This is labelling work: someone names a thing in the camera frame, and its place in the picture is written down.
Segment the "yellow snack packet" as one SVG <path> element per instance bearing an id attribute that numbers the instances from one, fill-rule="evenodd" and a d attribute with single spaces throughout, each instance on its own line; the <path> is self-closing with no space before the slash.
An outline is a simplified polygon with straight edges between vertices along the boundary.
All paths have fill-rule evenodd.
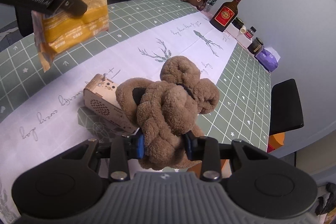
<path id="1" fill-rule="evenodd" d="M 47 16 L 31 12 L 35 46 L 43 70 L 50 69 L 60 53 L 84 42 L 99 32 L 109 30 L 107 0 L 82 0 L 87 11 L 75 17 L 65 11 Z"/>

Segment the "brown plush braided toy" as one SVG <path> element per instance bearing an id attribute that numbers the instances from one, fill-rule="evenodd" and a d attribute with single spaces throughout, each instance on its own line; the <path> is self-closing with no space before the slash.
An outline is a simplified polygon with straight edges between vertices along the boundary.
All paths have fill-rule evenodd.
<path id="1" fill-rule="evenodd" d="M 194 166 L 187 158 L 182 135 L 203 136 L 197 125 L 199 114 L 212 112 L 219 102 L 219 90 L 201 78 L 198 67 L 184 56 L 168 59 L 159 81 L 128 79 L 116 89 L 116 100 L 130 122 L 143 132 L 143 169 Z"/>

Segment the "green grid tablecloth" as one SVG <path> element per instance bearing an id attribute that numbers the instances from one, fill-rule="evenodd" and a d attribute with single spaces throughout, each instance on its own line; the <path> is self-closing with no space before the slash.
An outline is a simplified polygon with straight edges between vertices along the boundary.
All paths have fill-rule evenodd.
<path id="1" fill-rule="evenodd" d="M 38 58 L 32 35 L 1 52 L 1 122 L 28 120 L 37 98 L 61 80 L 83 86 L 88 76 L 103 71 L 112 80 L 146 77 L 157 80 L 154 68 L 184 55 L 209 78 L 234 48 L 219 77 L 219 103 L 198 124 L 224 143 L 243 139 L 266 149 L 269 136 L 271 84 L 269 73 L 227 33 L 217 38 L 205 16 L 180 0 L 133 0 L 108 7 L 109 30 L 57 56 L 48 71 Z"/>

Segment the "wooden radio box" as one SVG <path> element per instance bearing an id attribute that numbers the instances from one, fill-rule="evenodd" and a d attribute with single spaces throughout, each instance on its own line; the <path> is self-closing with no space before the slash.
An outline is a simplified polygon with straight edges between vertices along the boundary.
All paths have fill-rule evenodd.
<path id="1" fill-rule="evenodd" d="M 118 84 L 106 75 L 95 75 L 83 90 L 84 105 L 108 122 L 133 134 L 137 128 L 126 117 L 116 100 L 117 87 Z"/>

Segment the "orange storage box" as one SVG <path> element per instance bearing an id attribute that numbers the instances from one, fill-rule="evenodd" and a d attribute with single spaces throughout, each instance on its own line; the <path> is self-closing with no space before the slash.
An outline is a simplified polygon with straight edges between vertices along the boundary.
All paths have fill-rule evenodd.
<path id="1" fill-rule="evenodd" d="M 267 152 L 270 153 L 284 145 L 284 139 L 285 139 L 285 133 L 278 133 L 275 135 L 271 135 L 268 138 L 268 147 Z M 222 172 L 222 178 L 228 178 L 232 172 L 231 167 L 228 159 L 223 159 L 220 162 L 221 164 L 221 172 Z M 198 164 L 193 165 L 192 167 L 187 169 L 187 172 L 194 172 L 197 177 L 200 177 L 201 175 L 201 168 L 202 163 L 199 162 Z"/>

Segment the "white deer table runner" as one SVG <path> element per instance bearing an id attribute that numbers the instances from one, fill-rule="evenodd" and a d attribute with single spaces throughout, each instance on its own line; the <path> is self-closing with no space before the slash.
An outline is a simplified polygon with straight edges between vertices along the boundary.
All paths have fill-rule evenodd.
<path id="1" fill-rule="evenodd" d="M 47 71 L 33 36 L 1 53 L 2 222 L 19 216 L 11 187 L 20 174 L 86 139 L 134 131 L 116 101 L 121 83 L 158 81 L 173 56 L 187 57 L 216 83 L 236 46 L 192 8 L 137 13 L 113 6 L 109 17 L 107 32 L 58 55 Z"/>

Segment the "black chair right side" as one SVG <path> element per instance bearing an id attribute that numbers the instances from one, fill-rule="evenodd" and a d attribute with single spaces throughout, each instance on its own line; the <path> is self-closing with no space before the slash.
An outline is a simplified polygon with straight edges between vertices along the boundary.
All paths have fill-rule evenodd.
<path id="1" fill-rule="evenodd" d="M 269 134 L 276 135 L 303 126 L 302 106 L 295 79 L 274 85 L 271 91 Z"/>

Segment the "purple tissue pack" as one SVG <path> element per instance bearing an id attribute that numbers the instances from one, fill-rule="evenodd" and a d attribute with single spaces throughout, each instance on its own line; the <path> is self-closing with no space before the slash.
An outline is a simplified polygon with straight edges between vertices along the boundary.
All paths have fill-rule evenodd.
<path id="1" fill-rule="evenodd" d="M 273 72 L 281 59 L 277 51 L 272 47 L 264 48 L 256 56 L 259 63 L 268 71 Z"/>

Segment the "dark glass jar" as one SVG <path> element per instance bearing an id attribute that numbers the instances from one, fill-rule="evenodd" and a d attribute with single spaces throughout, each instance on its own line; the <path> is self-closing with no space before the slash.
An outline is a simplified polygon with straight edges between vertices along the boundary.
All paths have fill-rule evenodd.
<path id="1" fill-rule="evenodd" d="M 264 48 L 264 43 L 263 41 L 258 38 L 255 37 L 252 40 L 252 43 L 248 46 L 248 51 L 250 51 L 250 53 L 252 53 L 253 55 L 257 55 L 259 52 L 261 52 Z"/>

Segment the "white box on table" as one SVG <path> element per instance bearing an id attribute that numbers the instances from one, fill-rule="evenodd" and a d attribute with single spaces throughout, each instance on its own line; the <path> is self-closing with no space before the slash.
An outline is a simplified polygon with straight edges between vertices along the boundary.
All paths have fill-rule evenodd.
<path id="1" fill-rule="evenodd" d="M 252 44 L 252 39 L 247 38 L 245 34 L 241 33 L 240 29 L 236 28 L 232 23 L 228 25 L 225 32 L 229 33 L 245 48 L 248 48 Z"/>

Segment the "small red label jar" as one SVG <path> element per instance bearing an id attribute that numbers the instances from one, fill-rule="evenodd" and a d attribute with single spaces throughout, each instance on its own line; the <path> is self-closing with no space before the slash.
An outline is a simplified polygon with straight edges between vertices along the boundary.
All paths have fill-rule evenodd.
<path id="1" fill-rule="evenodd" d="M 256 32 L 256 28 L 254 28 L 253 26 L 251 26 L 250 28 L 248 28 L 248 30 L 246 30 L 245 32 L 245 37 L 248 39 L 252 39 L 254 34 Z"/>

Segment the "brown liquor bottle red label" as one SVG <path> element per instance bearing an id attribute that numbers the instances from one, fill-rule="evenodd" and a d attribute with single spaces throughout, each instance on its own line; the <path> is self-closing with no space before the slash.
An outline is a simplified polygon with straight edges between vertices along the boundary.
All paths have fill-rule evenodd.
<path id="1" fill-rule="evenodd" d="M 220 32 L 224 32 L 232 20 L 238 15 L 238 4 L 240 1 L 241 0 L 233 0 L 224 2 L 210 20 L 210 24 Z"/>

